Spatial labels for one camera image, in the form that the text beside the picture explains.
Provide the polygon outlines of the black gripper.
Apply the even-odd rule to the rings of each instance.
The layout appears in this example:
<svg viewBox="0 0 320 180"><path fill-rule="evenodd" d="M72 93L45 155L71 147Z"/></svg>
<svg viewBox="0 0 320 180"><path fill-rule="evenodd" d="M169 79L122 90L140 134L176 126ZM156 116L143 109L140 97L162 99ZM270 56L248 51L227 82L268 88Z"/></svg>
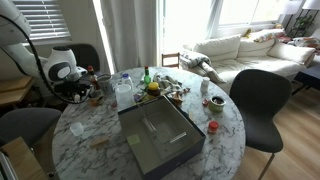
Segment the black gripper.
<svg viewBox="0 0 320 180"><path fill-rule="evenodd" d="M66 103L82 103L88 97L92 90L89 83L80 81L66 81L54 86L55 95Z"/></svg>

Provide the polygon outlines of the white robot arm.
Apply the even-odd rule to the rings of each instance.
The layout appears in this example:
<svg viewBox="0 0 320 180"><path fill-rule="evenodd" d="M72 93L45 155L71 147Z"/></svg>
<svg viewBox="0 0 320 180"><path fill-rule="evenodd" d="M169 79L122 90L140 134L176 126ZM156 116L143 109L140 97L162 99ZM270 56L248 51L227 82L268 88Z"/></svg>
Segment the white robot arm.
<svg viewBox="0 0 320 180"><path fill-rule="evenodd" d="M56 46L48 58L38 55L30 39L31 26L12 0L0 1L0 48L15 62L21 73L39 78L46 88L69 104L84 102L93 86L81 83L87 70L78 66L73 51Z"/></svg>

